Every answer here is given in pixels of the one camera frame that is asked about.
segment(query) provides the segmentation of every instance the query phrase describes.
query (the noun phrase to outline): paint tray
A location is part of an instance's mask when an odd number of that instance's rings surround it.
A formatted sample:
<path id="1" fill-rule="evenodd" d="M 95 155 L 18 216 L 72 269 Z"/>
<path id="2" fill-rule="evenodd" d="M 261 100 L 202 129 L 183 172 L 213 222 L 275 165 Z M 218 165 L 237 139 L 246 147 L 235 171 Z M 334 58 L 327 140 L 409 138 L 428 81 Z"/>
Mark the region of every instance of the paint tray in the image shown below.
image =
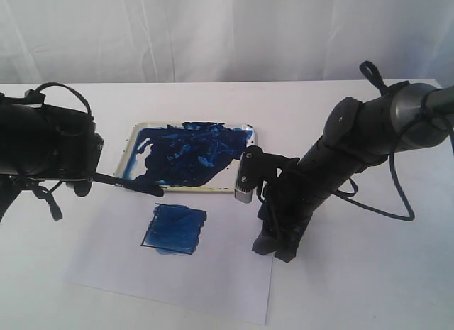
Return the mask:
<path id="1" fill-rule="evenodd" d="M 133 128 L 115 176 L 169 191 L 233 192 L 240 155 L 256 143 L 248 124 L 141 123 Z"/>

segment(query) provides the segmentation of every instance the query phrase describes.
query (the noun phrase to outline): white paper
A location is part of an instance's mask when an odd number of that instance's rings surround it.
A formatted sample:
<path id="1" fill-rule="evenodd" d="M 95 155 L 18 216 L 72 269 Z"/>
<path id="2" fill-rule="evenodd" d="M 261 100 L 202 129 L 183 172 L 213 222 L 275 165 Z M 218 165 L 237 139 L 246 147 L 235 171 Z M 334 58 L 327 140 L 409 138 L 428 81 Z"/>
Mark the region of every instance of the white paper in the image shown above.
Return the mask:
<path id="1" fill-rule="evenodd" d="M 140 246 L 155 203 L 203 209 L 207 219 L 192 255 Z M 258 204 L 232 194 L 168 193 L 163 199 L 113 189 L 74 260 L 68 279 L 223 317 L 265 324 L 272 256 L 251 251 Z"/>

